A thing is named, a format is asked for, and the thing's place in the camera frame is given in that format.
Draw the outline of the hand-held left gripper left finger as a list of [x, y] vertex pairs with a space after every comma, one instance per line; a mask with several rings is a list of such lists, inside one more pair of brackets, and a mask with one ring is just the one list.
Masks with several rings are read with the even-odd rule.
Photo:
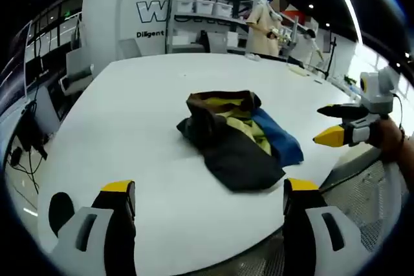
[[68, 194], [54, 194], [49, 226], [58, 239], [50, 259], [62, 275], [136, 275], [134, 181], [107, 184], [79, 210]]

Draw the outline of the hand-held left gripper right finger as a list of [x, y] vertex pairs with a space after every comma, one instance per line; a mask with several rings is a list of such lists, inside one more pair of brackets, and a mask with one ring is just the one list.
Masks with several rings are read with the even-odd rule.
[[365, 262], [356, 224], [311, 181], [283, 183], [284, 275], [355, 275]]

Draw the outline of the person's right hand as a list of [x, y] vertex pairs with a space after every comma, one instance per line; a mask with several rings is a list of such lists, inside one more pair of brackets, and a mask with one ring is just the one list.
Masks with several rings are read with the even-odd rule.
[[405, 132], [391, 118], [381, 118], [370, 125], [368, 143], [381, 150], [386, 162], [396, 162], [404, 145]]

